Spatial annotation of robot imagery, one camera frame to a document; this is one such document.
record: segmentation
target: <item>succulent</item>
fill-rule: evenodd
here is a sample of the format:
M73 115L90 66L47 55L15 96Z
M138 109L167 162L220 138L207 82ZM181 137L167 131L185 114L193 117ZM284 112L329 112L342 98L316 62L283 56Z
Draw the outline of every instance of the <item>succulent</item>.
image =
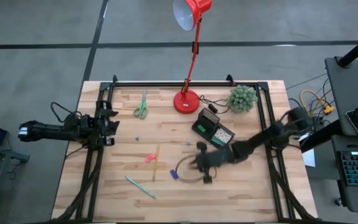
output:
M254 107L254 102L258 101L256 91L253 88L238 85L231 90L229 107L234 112L248 112Z

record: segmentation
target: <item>pink eraser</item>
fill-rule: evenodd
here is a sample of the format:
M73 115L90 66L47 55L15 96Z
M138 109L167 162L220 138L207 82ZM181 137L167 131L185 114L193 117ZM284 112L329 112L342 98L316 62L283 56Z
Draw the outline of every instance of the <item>pink eraser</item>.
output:
M155 155L154 154L151 154L149 155L147 158L146 158L146 162L150 162L150 160L154 159L155 158Z

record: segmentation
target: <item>scissors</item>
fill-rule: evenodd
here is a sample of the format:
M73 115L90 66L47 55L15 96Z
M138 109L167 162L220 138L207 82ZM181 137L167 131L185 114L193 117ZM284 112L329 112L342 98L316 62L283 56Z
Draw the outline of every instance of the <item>scissors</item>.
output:
M136 108L136 110L134 110L134 115L138 116L140 119L144 119L147 115L147 112L149 112L149 110L147 109L146 106L146 90L145 90L143 92L142 102L140 103L139 107Z

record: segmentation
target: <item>wooden table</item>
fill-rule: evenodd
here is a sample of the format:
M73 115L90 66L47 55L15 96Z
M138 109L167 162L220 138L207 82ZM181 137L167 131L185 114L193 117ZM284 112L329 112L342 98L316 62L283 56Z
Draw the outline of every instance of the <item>wooden table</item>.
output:
M94 114L100 82L85 82L78 110ZM275 117L290 109L283 81L268 81ZM244 162L218 168L213 184L186 184L173 180L169 171L178 161L198 152L197 141L204 141L191 130L198 112L180 114L173 107L178 87L147 87L149 113L144 120L132 115L142 100L145 87L114 88L112 107L120 121L115 135L116 145L105 147L94 222L256 222L277 221L272 187L264 146L258 147ZM207 99L225 99L229 87L193 87ZM264 105L267 118L267 106ZM234 140L245 140L261 131L257 105L247 114L228 111L220 114L221 123L233 131ZM68 152L80 145L71 142ZM155 182L152 181L154 162L146 163L149 154L160 150ZM290 188L307 209L317 217L301 151L288 147L283 152ZM64 163L52 217L67 208L80 190L86 150L71 155ZM198 171L188 170L184 163L178 174L186 178L199 177ZM157 196L153 199L125 179L131 177ZM286 212L283 193L280 191Z

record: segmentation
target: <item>lamp shade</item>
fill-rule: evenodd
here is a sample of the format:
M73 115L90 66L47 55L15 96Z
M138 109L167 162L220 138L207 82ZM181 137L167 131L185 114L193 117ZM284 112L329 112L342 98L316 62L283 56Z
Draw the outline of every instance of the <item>lamp shade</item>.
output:
M173 0L173 14L182 29L191 31L211 5L212 0Z

